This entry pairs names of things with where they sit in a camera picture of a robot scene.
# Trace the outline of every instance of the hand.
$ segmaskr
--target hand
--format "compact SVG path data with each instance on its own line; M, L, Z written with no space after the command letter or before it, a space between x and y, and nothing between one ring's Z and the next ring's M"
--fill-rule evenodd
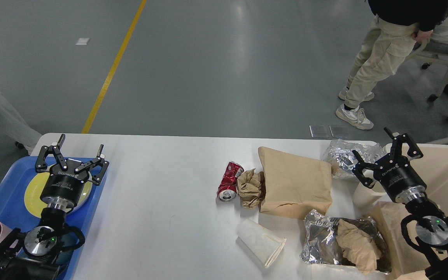
M433 33L433 30L430 30L430 31L419 30L417 34L416 33L412 34L412 38L414 39L414 41L421 43L424 40L427 40L428 38L430 38L432 33Z

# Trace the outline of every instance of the brown paper bag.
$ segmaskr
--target brown paper bag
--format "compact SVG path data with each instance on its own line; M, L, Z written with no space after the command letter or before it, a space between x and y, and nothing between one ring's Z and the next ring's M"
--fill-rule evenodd
M312 210L326 214L331 205L331 165L267 147L258 155L265 175L260 212L303 220Z
M403 274L422 271L430 266L425 255L414 250L402 237L400 222L409 215L404 204L379 201L368 215L375 219L378 230L388 245L392 272L387 279L395 279ZM417 234L414 224L410 223L407 228L409 237L416 242Z

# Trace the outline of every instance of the can lid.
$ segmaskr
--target can lid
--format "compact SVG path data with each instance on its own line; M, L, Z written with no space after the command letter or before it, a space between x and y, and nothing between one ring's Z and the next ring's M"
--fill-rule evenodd
M236 197L236 192L230 189L227 190L223 190L222 192L219 193L219 199L221 201L231 201Z

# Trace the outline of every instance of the black jacket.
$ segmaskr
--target black jacket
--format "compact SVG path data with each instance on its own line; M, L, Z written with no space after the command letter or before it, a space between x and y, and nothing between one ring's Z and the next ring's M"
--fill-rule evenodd
M368 0L373 14L395 25L419 23L430 31L448 16L448 0Z

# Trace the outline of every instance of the white pants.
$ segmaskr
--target white pants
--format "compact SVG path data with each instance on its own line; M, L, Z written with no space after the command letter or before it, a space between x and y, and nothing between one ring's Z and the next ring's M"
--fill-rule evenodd
M0 130L6 135L20 142L29 151L32 152L37 144L41 134L32 128L23 120L21 115L6 100L0 92Z

